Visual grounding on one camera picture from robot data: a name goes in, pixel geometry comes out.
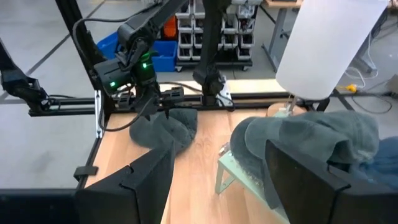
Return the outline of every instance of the white lamp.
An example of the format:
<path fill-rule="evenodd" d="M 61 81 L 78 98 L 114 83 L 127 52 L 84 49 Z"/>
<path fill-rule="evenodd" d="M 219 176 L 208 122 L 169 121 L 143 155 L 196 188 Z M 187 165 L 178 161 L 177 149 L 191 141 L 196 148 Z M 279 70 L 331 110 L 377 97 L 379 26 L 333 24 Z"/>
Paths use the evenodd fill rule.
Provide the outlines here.
<path fill-rule="evenodd" d="M 388 2 L 303 1 L 276 73 L 293 102 L 330 96 Z"/>

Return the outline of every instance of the concrete floor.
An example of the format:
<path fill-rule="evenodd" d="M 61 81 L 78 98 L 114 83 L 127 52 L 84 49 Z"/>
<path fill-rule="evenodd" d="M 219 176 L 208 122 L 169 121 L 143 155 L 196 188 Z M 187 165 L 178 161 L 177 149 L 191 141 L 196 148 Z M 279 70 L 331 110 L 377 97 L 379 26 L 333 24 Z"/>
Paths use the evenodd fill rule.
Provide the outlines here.
<path fill-rule="evenodd" d="M 100 1 L 78 0 L 78 3 L 83 16 L 87 16 Z M 141 8 L 138 1 L 106 2 L 92 17 L 122 18 Z M 276 18 L 276 10 L 268 11 Z M 295 13 L 289 12 L 285 23 L 287 29 L 293 26 L 294 19 Z M 387 23 L 393 22 L 396 22 L 396 18 Z M 263 41 L 270 41 L 274 25 L 261 11 L 257 15 L 256 24 L 254 66 L 247 72 L 223 71 L 229 79 L 275 76 L 260 48 Z M 118 24 L 89 22 L 87 26 L 95 41 L 99 41 L 112 33 Z M 5 0 L 1 4 L 0 37 L 18 66 L 38 78 L 48 93 L 93 96 L 93 89 L 70 38 L 43 64 L 35 66 L 67 33 L 54 1 Z M 392 27 L 383 30 L 380 37 L 385 34 L 389 35 L 378 39 L 371 47 L 379 76 L 367 81 L 369 87 L 398 73 L 398 29 Z M 160 81 L 191 80 L 192 71 L 160 73 L 158 76 Z M 351 82 L 346 77 L 341 80 L 341 84 Z M 383 88 L 380 86 L 377 91 L 382 91 Z M 359 101 L 370 110 L 386 107 L 377 98 Z M 375 115 L 380 124 L 381 138 L 398 135 L 398 104 L 396 101 L 393 104 L 387 114 Z M 30 118 L 27 109 L 25 105 L 0 105 L 0 188 L 76 186 L 73 173 L 77 166 L 85 164 L 95 138 L 94 116 Z M 337 99 L 333 99 L 328 110 L 344 110 L 344 107 Z"/>

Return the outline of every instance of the blue storage crate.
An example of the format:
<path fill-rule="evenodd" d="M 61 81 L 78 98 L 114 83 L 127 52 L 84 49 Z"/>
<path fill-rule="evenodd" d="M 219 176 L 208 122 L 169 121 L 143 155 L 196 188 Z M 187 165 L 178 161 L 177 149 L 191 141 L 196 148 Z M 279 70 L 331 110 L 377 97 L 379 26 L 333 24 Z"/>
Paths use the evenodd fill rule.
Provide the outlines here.
<path fill-rule="evenodd" d="M 114 51 L 118 44 L 118 33 L 113 33 L 97 43 L 97 46 L 108 59 L 114 58 Z M 174 72 L 177 54 L 177 41 L 155 41 L 153 49 L 158 56 L 152 56 L 152 63 L 156 72 Z"/>

